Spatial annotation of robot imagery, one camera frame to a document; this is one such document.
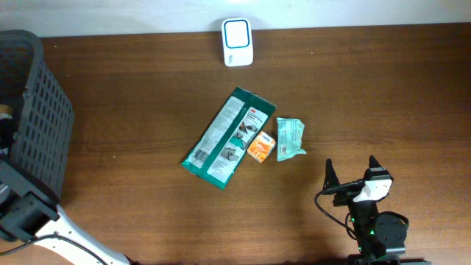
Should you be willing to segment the light green wipes packet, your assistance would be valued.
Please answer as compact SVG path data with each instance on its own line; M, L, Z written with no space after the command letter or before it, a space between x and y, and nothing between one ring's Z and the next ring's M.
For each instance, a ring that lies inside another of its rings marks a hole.
M296 155L305 155L302 148L302 134L305 125L299 119L277 118L277 161L281 162Z

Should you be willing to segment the orange tissue pack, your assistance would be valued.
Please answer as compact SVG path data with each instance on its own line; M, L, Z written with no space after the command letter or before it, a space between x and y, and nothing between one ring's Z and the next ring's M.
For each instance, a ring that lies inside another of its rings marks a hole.
M247 153L262 163L269 157L276 146L276 141L265 132L259 132L247 149Z

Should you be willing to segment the green 3M gloves package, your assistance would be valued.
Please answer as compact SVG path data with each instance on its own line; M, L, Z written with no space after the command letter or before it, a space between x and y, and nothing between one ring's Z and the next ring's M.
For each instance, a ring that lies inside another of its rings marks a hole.
M276 108L251 91L235 88L182 167L220 189L225 188Z

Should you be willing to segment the white bamboo print tube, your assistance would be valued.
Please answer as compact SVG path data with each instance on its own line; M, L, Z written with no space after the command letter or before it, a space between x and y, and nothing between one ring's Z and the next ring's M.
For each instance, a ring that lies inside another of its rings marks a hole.
M13 119L13 108L9 105L0 105L0 121L11 121Z

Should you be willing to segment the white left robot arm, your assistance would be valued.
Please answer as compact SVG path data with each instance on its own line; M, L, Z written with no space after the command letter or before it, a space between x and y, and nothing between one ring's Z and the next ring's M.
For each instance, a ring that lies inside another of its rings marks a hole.
M16 195L2 202L1 238L23 242L1 256L37 245L73 264L137 263L87 234L67 216L50 187L6 158L1 159L1 184Z

